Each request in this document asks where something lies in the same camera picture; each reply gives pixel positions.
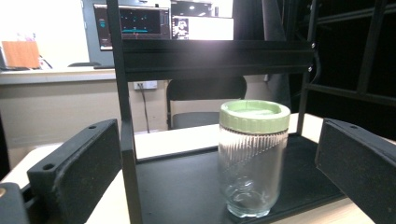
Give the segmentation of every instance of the monitor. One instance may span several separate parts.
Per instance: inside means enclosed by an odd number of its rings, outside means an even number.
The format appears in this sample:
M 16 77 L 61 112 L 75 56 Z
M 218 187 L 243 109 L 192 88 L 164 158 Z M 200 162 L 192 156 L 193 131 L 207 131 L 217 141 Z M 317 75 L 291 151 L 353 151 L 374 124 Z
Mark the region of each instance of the monitor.
M 93 4 L 100 50 L 112 50 L 107 5 Z M 170 39 L 169 8 L 120 6 L 123 39 Z
M 172 39 L 233 40 L 233 19 L 173 16 Z

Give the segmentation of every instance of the table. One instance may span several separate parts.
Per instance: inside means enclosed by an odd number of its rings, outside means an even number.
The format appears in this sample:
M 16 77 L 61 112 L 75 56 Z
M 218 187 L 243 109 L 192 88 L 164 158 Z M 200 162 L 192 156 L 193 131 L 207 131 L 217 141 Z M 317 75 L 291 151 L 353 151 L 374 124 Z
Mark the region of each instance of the table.
M 321 118 L 305 114 L 302 136 L 317 142 L 320 136 L 321 123 Z M 292 114 L 290 117 L 290 133 L 296 132 L 296 124 L 297 114 Z M 218 131 L 219 125 L 208 125 L 183 130 L 138 134 L 135 136 L 136 156 L 138 159 L 144 159 L 186 150 L 213 147 L 218 144 Z M 21 188 L 24 187 L 29 182 L 26 171 L 58 146 L 59 144 L 42 147 L 30 152 L 2 182 L 14 182 L 19 184 Z M 163 150 L 156 151 L 155 148 L 162 148 Z M 118 173 L 114 181 L 110 184 L 87 223 L 129 223 L 122 171 Z M 374 222 L 356 204 L 345 198 L 293 217 L 281 219 L 275 223 Z

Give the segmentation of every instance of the screw hole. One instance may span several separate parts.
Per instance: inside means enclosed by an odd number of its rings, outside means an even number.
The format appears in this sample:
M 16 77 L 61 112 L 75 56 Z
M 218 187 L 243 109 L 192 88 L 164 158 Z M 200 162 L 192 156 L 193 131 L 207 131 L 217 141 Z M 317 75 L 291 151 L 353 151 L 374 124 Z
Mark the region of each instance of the screw hole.
M 55 166 L 54 164 L 49 163 L 49 164 L 43 166 L 43 170 L 50 170 L 50 169 L 52 169 L 54 166 Z

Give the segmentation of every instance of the desk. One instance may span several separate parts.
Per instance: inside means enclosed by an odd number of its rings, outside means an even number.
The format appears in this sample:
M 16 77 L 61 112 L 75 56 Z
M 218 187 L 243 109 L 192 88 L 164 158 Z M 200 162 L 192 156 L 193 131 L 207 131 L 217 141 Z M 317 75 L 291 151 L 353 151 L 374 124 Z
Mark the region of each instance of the desk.
M 114 69 L 67 67 L 63 69 L 6 71 L 0 73 L 0 85 L 115 80 Z
M 317 142 L 322 119 L 305 115 L 303 136 Z M 295 133 L 297 115 L 290 118 L 290 133 Z M 135 136 L 138 159 L 159 156 L 179 151 L 213 147 L 218 144 L 219 125 L 209 125 L 185 130 L 139 134 Z M 28 183 L 26 171 L 51 153 L 57 146 L 40 148 L 29 153 L 2 182 L 15 182 L 24 187 Z M 122 171 L 108 187 L 101 201 L 96 205 L 87 223 L 129 223 L 128 208 L 124 194 Z M 374 223 L 348 198 L 318 207 L 316 209 L 275 222 L 286 223 Z

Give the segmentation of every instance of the ribbed glass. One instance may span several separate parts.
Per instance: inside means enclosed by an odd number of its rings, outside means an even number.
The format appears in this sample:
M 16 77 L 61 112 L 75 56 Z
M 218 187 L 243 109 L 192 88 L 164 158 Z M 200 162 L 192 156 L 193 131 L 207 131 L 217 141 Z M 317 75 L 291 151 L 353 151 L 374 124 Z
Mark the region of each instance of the ribbed glass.
M 239 133 L 220 125 L 219 180 L 230 212 L 238 217 L 262 217 L 280 190 L 288 132 Z

